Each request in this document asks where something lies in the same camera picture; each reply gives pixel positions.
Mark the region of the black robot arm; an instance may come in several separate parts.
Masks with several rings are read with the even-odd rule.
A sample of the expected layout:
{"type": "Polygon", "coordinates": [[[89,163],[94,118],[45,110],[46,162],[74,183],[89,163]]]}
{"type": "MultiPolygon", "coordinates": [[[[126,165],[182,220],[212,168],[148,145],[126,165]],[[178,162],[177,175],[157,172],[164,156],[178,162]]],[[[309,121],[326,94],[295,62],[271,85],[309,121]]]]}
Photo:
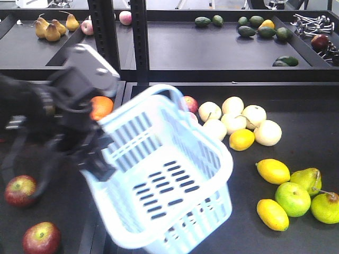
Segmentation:
{"type": "Polygon", "coordinates": [[[92,98],[114,97],[119,73],[91,46],[79,43],[67,51],[68,66],[44,83],[1,76],[1,128],[18,136],[1,166],[3,179],[13,178],[13,162],[29,134],[47,138],[42,175],[31,199],[46,190],[64,157],[78,165],[89,163],[104,176],[109,170],[99,152],[106,136],[91,118],[92,98]]]}

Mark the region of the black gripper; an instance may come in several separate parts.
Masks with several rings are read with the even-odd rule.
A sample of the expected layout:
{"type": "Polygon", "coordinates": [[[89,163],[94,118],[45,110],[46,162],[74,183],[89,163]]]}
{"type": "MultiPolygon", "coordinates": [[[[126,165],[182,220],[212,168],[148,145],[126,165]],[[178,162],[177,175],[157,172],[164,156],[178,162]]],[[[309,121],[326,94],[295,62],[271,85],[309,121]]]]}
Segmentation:
{"type": "Polygon", "coordinates": [[[68,67],[51,78],[53,103],[60,110],[60,140],[56,150],[72,157],[80,169],[104,182],[115,169],[102,150],[112,139],[91,116],[95,96],[115,97],[120,75],[91,46],[79,43],[67,50],[68,67]]]}

